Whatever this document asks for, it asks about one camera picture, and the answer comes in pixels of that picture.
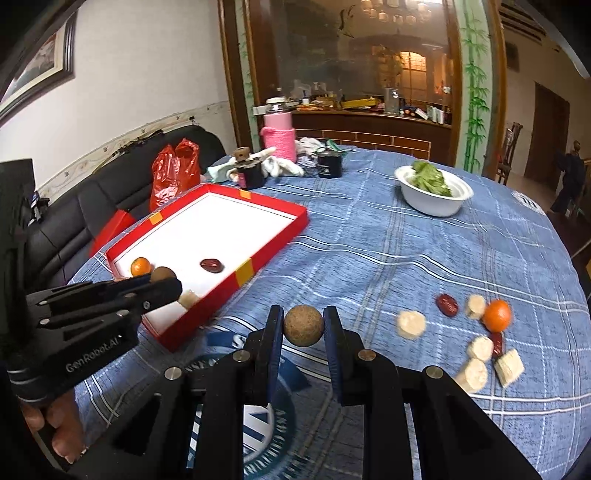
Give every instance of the red tray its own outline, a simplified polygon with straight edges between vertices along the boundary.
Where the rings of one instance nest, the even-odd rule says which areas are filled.
[[[144,316],[146,328],[174,351],[307,224],[300,205],[204,184],[147,217],[105,255],[115,278],[130,277],[133,260],[145,257],[153,268],[171,268],[183,290],[197,294],[189,311],[174,302]],[[217,258],[224,270],[205,271],[204,258]]]

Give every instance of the wooden chair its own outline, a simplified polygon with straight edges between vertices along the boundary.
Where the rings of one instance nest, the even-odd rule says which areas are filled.
[[[499,183],[503,181],[503,185],[507,185],[509,173],[511,173],[511,164],[513,163],[513,155],[515,153],[515,146],[519,138],[519,132],[523,125],[513,122],[511,128],[505,131],[505,138],[499,155],[499,164],[497,166],[497,175],[499,176]]]

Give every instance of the cork ball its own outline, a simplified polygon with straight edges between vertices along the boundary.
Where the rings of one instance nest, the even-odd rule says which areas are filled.
[[[323,332],[324,319],[310,305],[296,305],[285,315],[283,334],[295,346],[314,345]]]
[[[165,278],[177,278],[177,276],[176,273],[168,267],[158,267],[155,268],[150,275],[150,282],[164,280]]]

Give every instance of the leafy greens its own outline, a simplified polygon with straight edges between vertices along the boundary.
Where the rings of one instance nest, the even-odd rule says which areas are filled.
[[[410,185],[435,195],[452,196],[452,191],[443,180],[442,173],[432,163],[415,160],[413,169],[415,175],[408,180]]]

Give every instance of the wooden door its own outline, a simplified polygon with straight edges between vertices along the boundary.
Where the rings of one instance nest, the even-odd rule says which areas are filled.
[[[524,177],[556,190],[560,170],[556,155],[564,155],[569,134],[570,104],[552,90],[535,84],[534,129]]]

